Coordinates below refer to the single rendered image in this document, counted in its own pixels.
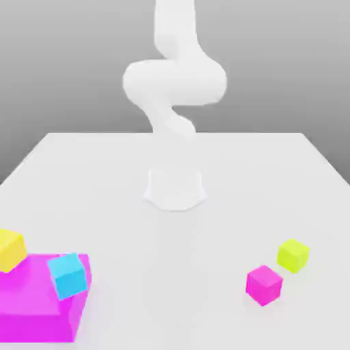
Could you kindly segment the small magenta cube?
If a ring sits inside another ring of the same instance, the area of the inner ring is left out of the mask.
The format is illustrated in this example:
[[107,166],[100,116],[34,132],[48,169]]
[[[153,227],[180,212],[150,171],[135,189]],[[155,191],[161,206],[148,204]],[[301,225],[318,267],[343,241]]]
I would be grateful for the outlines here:
[[259,305],[265,306],[276,300],[281,293],[283,278],[266,265],[247,274],[245,292]]

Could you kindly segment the small lime cube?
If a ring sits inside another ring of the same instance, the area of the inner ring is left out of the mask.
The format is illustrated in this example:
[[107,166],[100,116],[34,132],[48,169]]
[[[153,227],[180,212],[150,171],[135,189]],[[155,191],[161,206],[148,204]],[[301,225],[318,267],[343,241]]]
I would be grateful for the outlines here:
[[297,273],[308,262],[309,253],[308,246],[295,239],[289,239],[279,246],[277,263],[291,273]]

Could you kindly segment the small cyan cube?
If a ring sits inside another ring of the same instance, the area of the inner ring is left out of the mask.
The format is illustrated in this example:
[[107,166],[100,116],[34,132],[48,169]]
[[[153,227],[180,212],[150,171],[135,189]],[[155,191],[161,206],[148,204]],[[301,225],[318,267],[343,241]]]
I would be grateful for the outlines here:
[[59,301],[88,289],[85,267],[77,253],[52,258],[47,264]]

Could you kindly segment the small yellow cube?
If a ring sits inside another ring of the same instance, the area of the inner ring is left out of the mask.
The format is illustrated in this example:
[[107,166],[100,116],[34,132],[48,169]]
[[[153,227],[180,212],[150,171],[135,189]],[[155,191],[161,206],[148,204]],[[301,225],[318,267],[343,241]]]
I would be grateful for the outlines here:
[[0,272],[9,273],[27,257],[22,234],[0,229]]

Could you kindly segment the large magenta box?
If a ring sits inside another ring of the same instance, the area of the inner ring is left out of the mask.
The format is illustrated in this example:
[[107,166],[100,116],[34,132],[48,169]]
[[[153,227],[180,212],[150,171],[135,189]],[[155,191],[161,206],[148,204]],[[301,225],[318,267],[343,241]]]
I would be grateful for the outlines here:
[[60,301],[47,261],[30,254],[9,273],[0,272],[0,342],[74,342],[89,291]]

